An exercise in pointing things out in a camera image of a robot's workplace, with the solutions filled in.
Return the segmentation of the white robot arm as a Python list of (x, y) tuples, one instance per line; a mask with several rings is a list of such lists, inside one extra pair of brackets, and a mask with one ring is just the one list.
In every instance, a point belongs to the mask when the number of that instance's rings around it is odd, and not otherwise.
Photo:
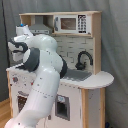
[(25, 24), (16, 27), (16, 36), (8, 41), (8, 48), (14, 61), (23, 61), (20, 70), (34, 72), (36, 79), (23, 109), (4, 128), (36, 128), (39, 120), (51, 112), (60, 79), (67, 72), (66, 61), (57, 54), (53, 37), (33, 35)]

